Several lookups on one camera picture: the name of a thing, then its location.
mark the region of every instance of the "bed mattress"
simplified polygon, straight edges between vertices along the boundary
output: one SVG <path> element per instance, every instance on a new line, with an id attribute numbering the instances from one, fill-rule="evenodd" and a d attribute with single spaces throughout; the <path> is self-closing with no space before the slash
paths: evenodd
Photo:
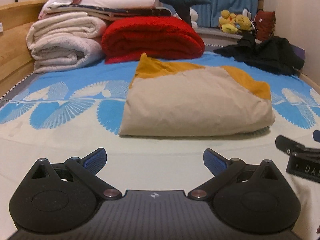
<path id="1" fill-rule="evenodd" d="M 0 109 L 0 240 L 15 231 L 8 203 L 36 159 L 46 157 L 59 163 L 98 147 L 108 153 L 108 163 L 98 176 L 122 193 L 126 189 L 190 191 L 212 177 L 202 160 L 206 148 L 251 164 L 271 159 L 301 202 L 294 232 L 302 239 L 316 240 L 320 185 L 285 173 L 288 156 L 276 149 L 275 138 L 282 134 L 319 147 L 312 133 L 319 129 L 320 95 L 296 76 L 277 76 L 212 52 L 179 61 L 231 65 L 269 83 L 275 123 L 254 133 L 227 137 L 119 137 L 128 86 L 138 62 L 105 65 L 101 61 L 40 75 Z"/>

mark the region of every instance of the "pillow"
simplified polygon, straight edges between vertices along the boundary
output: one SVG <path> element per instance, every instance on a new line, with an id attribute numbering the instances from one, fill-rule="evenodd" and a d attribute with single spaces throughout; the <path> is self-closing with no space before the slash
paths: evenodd
<path id="1" fill-rule="evenodd" d="M 270 87 L 231 66 L 205 67 L 141 56 L 120 135 L 219 136 L 275 121 Z"/>
<path id="2" fill-rule="evenodd" d="M 275 12 L 258 11 L 257 15 L 254 17 L 254 21 L 257 29 L 257 40 L 265 41 L 273 37 L 276 27 Z"/>
<path id="3" fill-rule="evenodd" d="M 139 60 L 142 53 L 164 59 L 201 57 L 204 42 L 175 17 L 131 17 L 112 23 L 102 36 L 106 63 Z"/>

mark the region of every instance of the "red blanket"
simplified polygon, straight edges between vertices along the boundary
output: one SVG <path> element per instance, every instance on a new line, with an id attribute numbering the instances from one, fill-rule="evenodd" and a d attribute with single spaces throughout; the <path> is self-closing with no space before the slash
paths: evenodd
<path id="1" fill-rule="evenodd" d="M 131 17 L 112 23 L 102 37 L 106 63 L 149 57 L 184 59 L 201 57 L 204 43 L 186 22 L 175 17 Z"/>

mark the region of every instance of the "wooden bed frame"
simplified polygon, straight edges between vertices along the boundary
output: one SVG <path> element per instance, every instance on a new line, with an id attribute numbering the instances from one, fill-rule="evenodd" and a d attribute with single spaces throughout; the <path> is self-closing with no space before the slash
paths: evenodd
<path id="1" fill-rule="evenodd" d="M 0 97 L 33 72 L 33 58 L 26 45 L 26 36 L 45 0 L 27 1 L 0 6 Z M 320 86 L 303 73 L 299 76 L 320 94 Z"/>

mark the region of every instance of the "screw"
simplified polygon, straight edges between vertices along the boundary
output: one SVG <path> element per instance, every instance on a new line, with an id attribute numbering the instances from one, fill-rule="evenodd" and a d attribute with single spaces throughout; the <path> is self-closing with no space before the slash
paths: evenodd
<path id="1" fill-rule="evenodd" d="M 119 194 L 121 194 L 121 192 L 115 188 L 110 188 L 110 189 L 106 189 L 103 194 L 106 196 L 106 197 L 116 197 L 118 196 Z"/>
<path id="2" fill-rule="evenodd" d="M 194 189 L 191 191 L 191 196 L 195 198 L 203 198 L 207 195 L 207 193 L 202 189 Z"/>

